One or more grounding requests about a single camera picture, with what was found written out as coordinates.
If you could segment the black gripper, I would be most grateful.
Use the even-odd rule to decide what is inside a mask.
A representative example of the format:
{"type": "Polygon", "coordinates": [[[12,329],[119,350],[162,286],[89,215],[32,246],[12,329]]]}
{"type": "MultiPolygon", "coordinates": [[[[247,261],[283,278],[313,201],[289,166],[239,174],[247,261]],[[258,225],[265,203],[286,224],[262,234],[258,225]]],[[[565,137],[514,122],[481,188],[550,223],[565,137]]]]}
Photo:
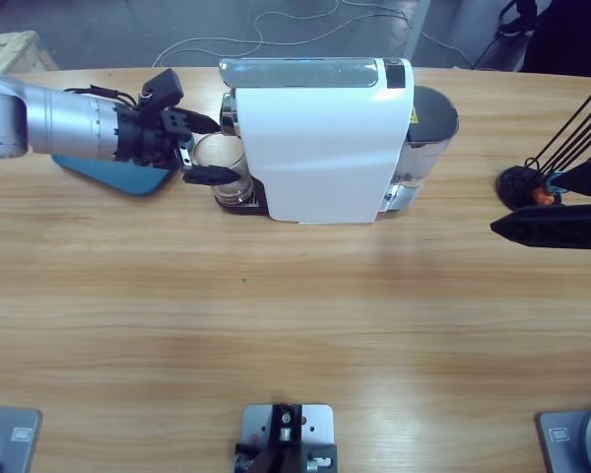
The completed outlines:
{"type": "MultiPolygon", "coordinates": [[[[192,134],[220,133],[220,124],[208,115],[177,107],[134,109],[117,103],[115,135],[117,147],[113,156],[118,162],[139,167],[179,169],[183,166],[180,148],[192,134]]],[[[191,166],[183,169],[185,183],[218,186],[234,183],[241,175],[219,166],[191,166]]]]}

